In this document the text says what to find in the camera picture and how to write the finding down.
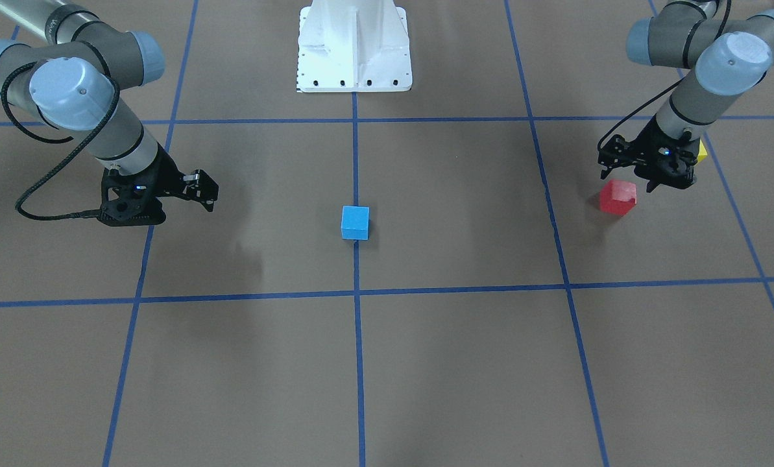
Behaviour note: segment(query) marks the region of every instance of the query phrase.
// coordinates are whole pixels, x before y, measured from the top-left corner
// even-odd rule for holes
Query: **floor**
[[[123,98],[220,201],[26,221],[66,150],[0,109],[0,466],[774,466],[774,70],[617,218],[595,145],[677,80],[623,51],[663,0],[401,0],[414,85],[378,95],[295,92],[304,0],[81,3],[161,43]]]

